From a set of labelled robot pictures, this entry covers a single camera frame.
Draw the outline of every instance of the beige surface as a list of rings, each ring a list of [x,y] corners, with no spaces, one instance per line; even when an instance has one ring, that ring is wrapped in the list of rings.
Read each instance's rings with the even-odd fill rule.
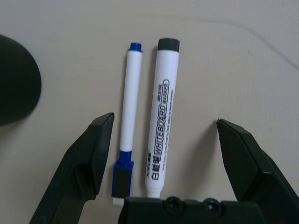
[[[35,111],[0,128],[0,223],[28,223],[65,151],[93,118],[115,113],[100,195],[81,224],[117,223],[117,156],[126,50],[143,48],[132,195],[144,187],[155,47],[181,41],[162,198],[234,199],[214,121],[249,130],[299,194],[299,2],[296,0],[2,0],[0,33],[40,68]]]

